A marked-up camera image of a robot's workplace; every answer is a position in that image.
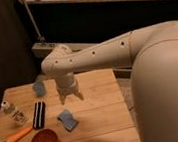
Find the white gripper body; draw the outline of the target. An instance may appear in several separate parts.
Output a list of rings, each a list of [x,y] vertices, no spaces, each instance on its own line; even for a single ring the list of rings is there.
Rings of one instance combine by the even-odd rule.
[[[73,73],[59,76],[55,80],[59,95],[66,97],[66,95],[77,94],[79,92],[79,86]]]

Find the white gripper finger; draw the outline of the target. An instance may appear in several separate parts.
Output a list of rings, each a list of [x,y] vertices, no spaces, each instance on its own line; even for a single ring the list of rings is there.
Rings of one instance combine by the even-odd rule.
[[[59,97],[61,104],[64,105],[65,104],[65,100],[66,100],[66,96],[60,96]]]
[[[74,93],[74,95],[76,96],[76,97],[78,97],[79,99],[81,99],[81,100],[84,100],[84,97],[83,97],[83,95],[82,95],[82,92],[75,92]]]

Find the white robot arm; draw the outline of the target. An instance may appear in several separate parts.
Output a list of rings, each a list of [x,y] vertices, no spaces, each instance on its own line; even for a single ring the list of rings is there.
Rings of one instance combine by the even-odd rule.
[[[78,95],[76,71],[131,68],[134,119],[140,142],[178,142],[178,21],[149,25],[73,52],[58,45],[41,68],[59,98]]]

